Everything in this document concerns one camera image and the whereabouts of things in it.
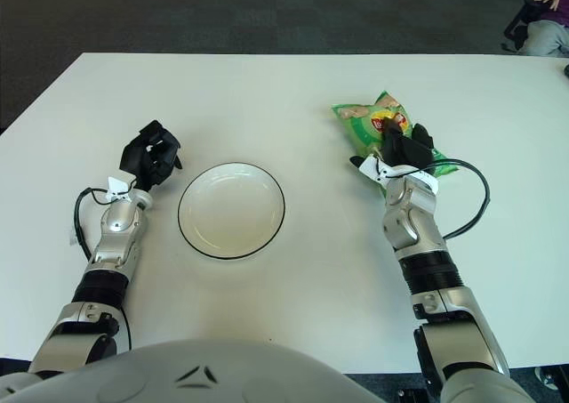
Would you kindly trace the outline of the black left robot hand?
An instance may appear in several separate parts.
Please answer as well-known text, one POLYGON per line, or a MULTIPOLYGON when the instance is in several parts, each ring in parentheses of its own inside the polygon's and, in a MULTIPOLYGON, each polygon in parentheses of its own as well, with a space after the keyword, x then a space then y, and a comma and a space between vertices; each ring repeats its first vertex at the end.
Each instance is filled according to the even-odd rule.
POLYGON ((136 189, 149 191, 164 182, 174 168, 182 169, 179 149, 179 141, 153 120, 124 147, 119 169, 135 177, 136 189))

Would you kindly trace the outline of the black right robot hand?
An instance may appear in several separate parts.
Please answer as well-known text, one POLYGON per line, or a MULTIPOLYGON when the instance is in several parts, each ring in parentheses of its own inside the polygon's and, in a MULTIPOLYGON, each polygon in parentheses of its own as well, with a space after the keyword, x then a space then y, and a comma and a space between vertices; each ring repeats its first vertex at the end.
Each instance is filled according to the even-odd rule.
POLYGON ((355 144, 359 156, 349 159, 356 167, 371 154, 373 159, 382 160, 389 166, 409 165, 426 170, 434 175, 434 142, 427 129, 414 125, 407 134, 398 122, 401 115, 380 118, 348 118, 342 121, 350 140, 355 144))

